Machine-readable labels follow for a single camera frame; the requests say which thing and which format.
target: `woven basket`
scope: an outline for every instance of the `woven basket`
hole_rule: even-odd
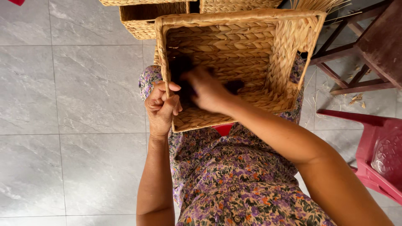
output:
[[[252,105],[272,113],[290,111],[325,16],[321,11],[258,9],[158,17],[156,42],[162,78],[170,81],[169,61],[187,55],[195,64],[213,67],[222,83],[241,79],[245,87],[238,90],[239,96]],[[289,76],[297,51],[307,51],[308,57],[300,82],[295,84]],[[182,106],[183,111],[173,117],[173,132],[235,121]]]
[[[104,6],[128,6],[139,4],[157,4],[157,3],[169,3],[169,2],[186,2],[196,0],[99,0]]]
[[[159,65],[160,66],[159,54],[158,54],[158,46],[157,45],[155,46],[154,65]]]
[[[189,13],[189,2],[120,6],[120,21],[139,40],[155,39],[155,18],[163,15]]]
[[[200,0],[200,13],[276,8],[282,0]]]

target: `woman's right hand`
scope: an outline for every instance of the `woman's right hand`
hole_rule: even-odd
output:
[[[196,95],[191,100],[201,109],[228,115],[228,105],[240,98],[231,94],[203,67],[196,67],[182,75],[193,87]]]

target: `person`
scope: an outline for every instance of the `person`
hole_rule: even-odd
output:
[[[292,82],[300,80],[303,67],[297,57]],[[150,138],[138,226],[175,225],[173,202],[180,208],[177,226],[393,225],[336,150],[298,125],[303,89],[295,110],[273,115],[229,93],[203,68],[182,76],[197,94],[196,105],[239,123],[227,136],[211,127],[173,133],[172,114],[182,110],[179,96],[167,98],[159,66],[145,69],[139,88]],[[168,86],[180,90],[173,82]],[[311,198],[298,187],[297,171]]]

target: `purple floral pattern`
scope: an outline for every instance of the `purple floral pattern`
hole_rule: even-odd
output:
[[[303,67],[297,57],[292,82],[299,82]],[[144,70],[139,78],[144,100],[161,79],[159,66]],[[302,100],[303,89],[296,109],[277,115],[299,123]],[[295,166],[239,123],[223,137],[211,127],[170,131],[169,146],[177,226],[335,225],[300,191]]]

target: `wooden chair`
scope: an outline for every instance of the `wooden chair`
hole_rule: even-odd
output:
[[[402,11],[401,0],[386,0],[369,6],[357,12],[359,14],[342,17],[337,29],[311,58],[310,65],[317,65],[330,76],[339,88],[332,90],[332,95],[352,92],[364,92],[387,88],[402,89]],[[364,30],[357,22],[377,16]],[[338,48],[327,50],[339,33],[348,26],[359,36],[358,40]],[[358,55],[365,63],[350,83],[337,75],[326,61],[338,59],[347,55]],[[380,78],[359,82],[368,69]]]

